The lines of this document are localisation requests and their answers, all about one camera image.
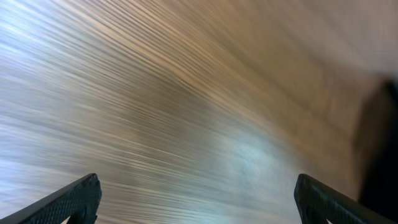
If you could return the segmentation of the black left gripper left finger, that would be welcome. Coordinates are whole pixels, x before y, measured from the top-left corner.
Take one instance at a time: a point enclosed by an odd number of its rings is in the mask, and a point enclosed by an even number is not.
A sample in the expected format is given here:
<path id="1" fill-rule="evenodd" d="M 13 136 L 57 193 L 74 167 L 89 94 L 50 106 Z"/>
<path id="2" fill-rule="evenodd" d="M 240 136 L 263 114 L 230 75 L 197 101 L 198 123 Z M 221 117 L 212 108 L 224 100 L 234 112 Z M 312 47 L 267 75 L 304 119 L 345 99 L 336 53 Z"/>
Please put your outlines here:
<path id="1" fill-rule="evenodd" d="M 1 219 L 1 224 L 94 224 L 102 196 L 100 180 L 88 174 Z"/>

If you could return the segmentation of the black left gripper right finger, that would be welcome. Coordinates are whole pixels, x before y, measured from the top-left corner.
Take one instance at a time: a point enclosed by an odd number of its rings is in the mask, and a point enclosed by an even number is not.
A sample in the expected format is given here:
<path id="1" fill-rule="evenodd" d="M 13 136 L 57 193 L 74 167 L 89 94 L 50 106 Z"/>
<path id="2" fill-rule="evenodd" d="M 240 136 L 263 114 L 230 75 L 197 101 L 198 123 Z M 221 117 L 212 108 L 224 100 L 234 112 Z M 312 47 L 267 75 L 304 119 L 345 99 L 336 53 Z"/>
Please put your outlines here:
<path id="1" fill-rule="evenodd" d="M 394 224 L 307 174 L 299 174 L 294 199 L 303 224 Z"/>

